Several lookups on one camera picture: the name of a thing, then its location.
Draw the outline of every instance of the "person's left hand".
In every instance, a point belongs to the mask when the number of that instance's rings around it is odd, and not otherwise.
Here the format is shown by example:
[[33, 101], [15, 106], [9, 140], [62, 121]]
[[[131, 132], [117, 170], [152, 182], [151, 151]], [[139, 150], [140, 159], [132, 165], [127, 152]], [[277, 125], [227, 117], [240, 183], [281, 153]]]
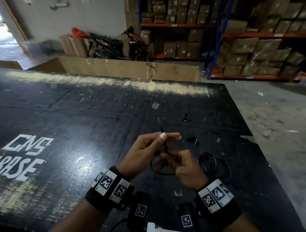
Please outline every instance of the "person's left hand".
[[125, 177], [133, 179], [149, 165], [154, 153], [167, 141], [179, 141], [180, 133], [145, 134], [138, 136], [124, 159], [117, 165], [118, 171]]

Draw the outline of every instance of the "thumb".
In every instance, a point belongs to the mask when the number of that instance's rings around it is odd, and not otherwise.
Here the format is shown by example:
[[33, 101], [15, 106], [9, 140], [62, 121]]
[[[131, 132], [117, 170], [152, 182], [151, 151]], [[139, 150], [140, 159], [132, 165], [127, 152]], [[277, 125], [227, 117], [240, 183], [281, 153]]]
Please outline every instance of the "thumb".
[[150, 153], [154, 153], [157, 149], [160, 148], [164, 144], [167, 139], [167, 133], [161, 133], [146, 149], [150, 151]]
[[170, 155], [167, 155], [166, 153], [160, 153], [160, 158], [164, 161], [166, 161], [169, 166], [171, 167], [172, 171], [176, 173], [176, 169], [180, 166]]

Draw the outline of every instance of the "red plastic bag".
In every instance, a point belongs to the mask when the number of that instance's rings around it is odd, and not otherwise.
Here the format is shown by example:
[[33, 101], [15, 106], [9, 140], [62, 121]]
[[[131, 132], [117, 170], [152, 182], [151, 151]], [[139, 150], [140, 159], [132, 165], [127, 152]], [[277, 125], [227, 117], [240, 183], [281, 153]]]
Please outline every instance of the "red plastic bag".
[[73, 38], [86, 38], [86, 39], [90, 39], [90, 35], [86, 34], [85, 32], [77, 29], [77, 28], [72, 28], [72, 37]]

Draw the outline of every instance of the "hand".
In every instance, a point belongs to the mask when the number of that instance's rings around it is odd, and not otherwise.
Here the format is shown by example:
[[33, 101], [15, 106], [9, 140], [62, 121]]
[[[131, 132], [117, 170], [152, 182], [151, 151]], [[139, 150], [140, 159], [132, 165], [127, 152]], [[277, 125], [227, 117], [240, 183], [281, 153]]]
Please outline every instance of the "hand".
[[133, 179], [148, 167], [154, 153], [166, 140], [179, 141], [181, 139], [180, 133], [156, 132], [140, 135], [124, 159], [117, 165], [117, 169], [123, 176]]
[[208, 184], [208, 177], [189, 150], [169, 150], [169, 154], [159, 156], [169, 164], [183, 186], [198, 192]]

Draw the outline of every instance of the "wristband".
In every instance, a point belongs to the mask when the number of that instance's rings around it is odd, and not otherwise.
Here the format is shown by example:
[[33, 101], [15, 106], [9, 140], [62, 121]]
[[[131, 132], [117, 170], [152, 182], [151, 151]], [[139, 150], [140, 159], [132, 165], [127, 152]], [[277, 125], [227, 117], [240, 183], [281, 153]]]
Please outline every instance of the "wristband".
[[195, 199], [201, 214], [221, 230], [232, 224], [241, 215], [234, 195], [219, 180], [215, 180], [198, 192]]
[[108, 215], [112, 208], [121, 208], [121, 200], [130, 183], [115, 166], [103, 169], [91, 184], [85, 199], [97, 210]]

